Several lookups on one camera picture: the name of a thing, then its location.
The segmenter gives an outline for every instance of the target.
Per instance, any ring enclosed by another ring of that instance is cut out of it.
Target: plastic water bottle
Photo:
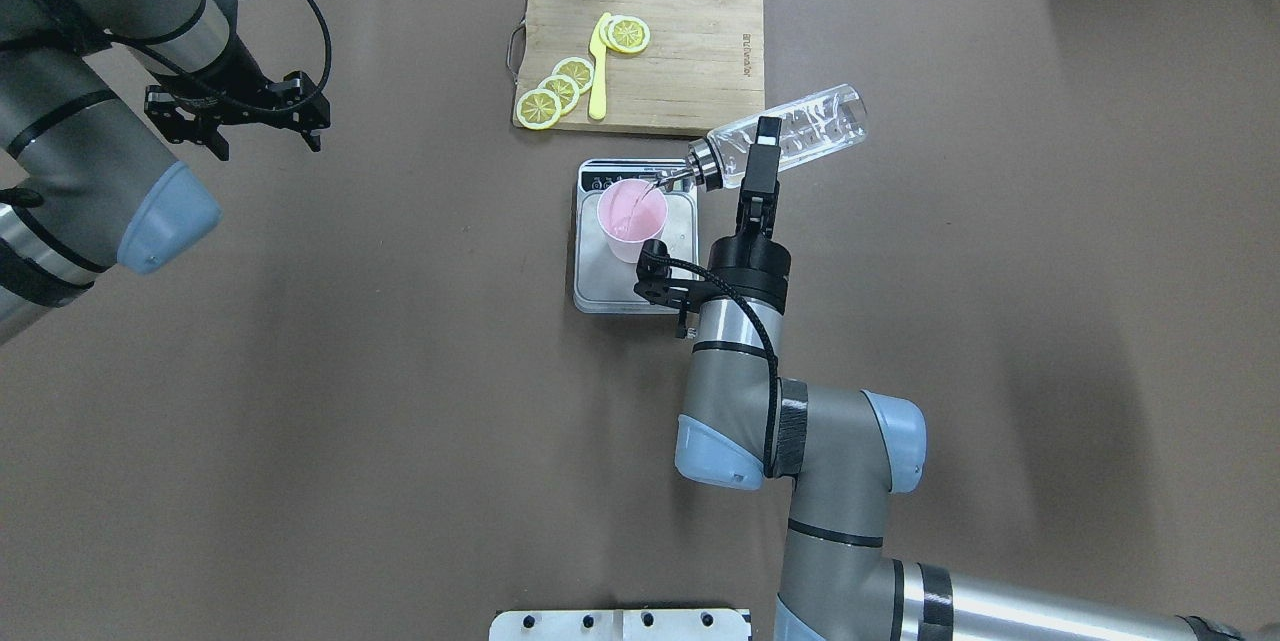
[[[677,177],[695,177],[708,191],[740,187],[746,173],[746,154],[755,141],[755,123],[760,116],[782,118],[778,171],[838,152],[867,138],[867,105],[850,84],[838,84],[708,132],[704,138],[689,145],[685,159],[689,170],[677,173]]]

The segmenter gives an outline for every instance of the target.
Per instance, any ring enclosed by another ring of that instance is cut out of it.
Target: yellow knife
[[[604,40],[600,35],[604,29],[604,24],[608,23],[612,17],[612,13],[604,13],[604,15],[595,22],[595,29],[591,29],[591,44],[589,45],[591,58],[595,59],[595,79],[591,81],[591,102],[586,107],[586,114],[596,122],[604,118],[605,111],[604,58],[609,54],[609,49],[605,47]]]

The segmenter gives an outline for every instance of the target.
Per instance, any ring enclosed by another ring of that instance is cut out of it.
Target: digital kitchen scale
[[[614,180],[680,171],[684,159],[594,157],[577,168],[573,193],[573,305],[585,313],[676,313],[676,310],[650,305],[635,294],[636,266],[618,261],[611,252],[604,230],[595,218],[600,194]],[[667,225],[659,239],[676,258],[698,258],[698,186],[691,179],[677,180],[667,196]],[[673,278],[690,273],[672,269]]]

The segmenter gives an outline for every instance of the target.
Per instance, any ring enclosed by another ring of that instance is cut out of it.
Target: cable
[[[227,104],[229,107],[237,109],[237,111],[261,113],[266,114],[266,116],[288,116],[289,113],[298,111],[298,109],[305,107],[305,105],[319,97],[329,82],[329,72],[333,70],[333,37],[329,35],[329,23],[324,20],[324,13],[320,13],[316,0],[306,0],[306,3],[307,6],[311,6],[311,13],[315,13],[316,22],[320,24],[320,35],[324,37],[324,72],[320,73],[320,81],[316,82],[316,88],[311,90],[311,93],[307,93],[298,102],[285,105],[284,107],[257,107],[257,105],[238,102],[238,100],[230,99],[225,91],[215,90],[210,84],[205,84],[204,81],[196,79],[195,75],[184,70],[184,68],[178,67],[177,63],[170,61],[169,58],[161,56],[161,54],[148,49],[146,44],[138,44],[136,40],[115,35],[106,35],[106,40],[137,50],[142,56],[152,59],[152,61],[168,68],[168,70],[173,70],[179,79],[187,81],[188,84],[196,86],[197,90],[209,93],[210,97],[218,99],[220,104]]]
[[[714,275],[714,273],[708,271],[698,264],[691,264],[684,261],[684,258],[671,258],[664,257],[664,255],[653,255],[645,249],[640,249],[641,258],[650,264],[663,264],[663,266],[680,267],[682,271],[695,273],[696,275],[705,278],[705,280],[712,281],[712,285],[722,290],[733,303],[742,310],[744,316],[751,322],[751,328],[755,330],[755,335],[760,338],[760,345],[764,347],[764,361],[769,365],[769,413],[764,422],[764,476],[773,479],[773,445],[774,445],[774,432],[776,432],[776,418],[778,416],[778,354],[773,352],[773,342],[769,340],[769,333],[764,330],[764,322],[756,316],[755,310],[751,305],[746,302],[742,294],[737,293],[735,287],[730,285],[723,278]]]
[[[20,36],[19,38],[9,38],[8,41],[0,41],[0,52],[10,52],[10,50],[27,50],[27,49],[65,49],[67,40],[61,36],[55,35],[51,31],[40,31],[36,35]]]

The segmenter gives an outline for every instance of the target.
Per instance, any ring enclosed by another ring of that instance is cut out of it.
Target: plastic cup
[[[595,218],[618,261],[635,264],[640,260],[640,246],[657,239],[667,225],[667,194],[654,189],[649,180],[614,180],[600,194]]]

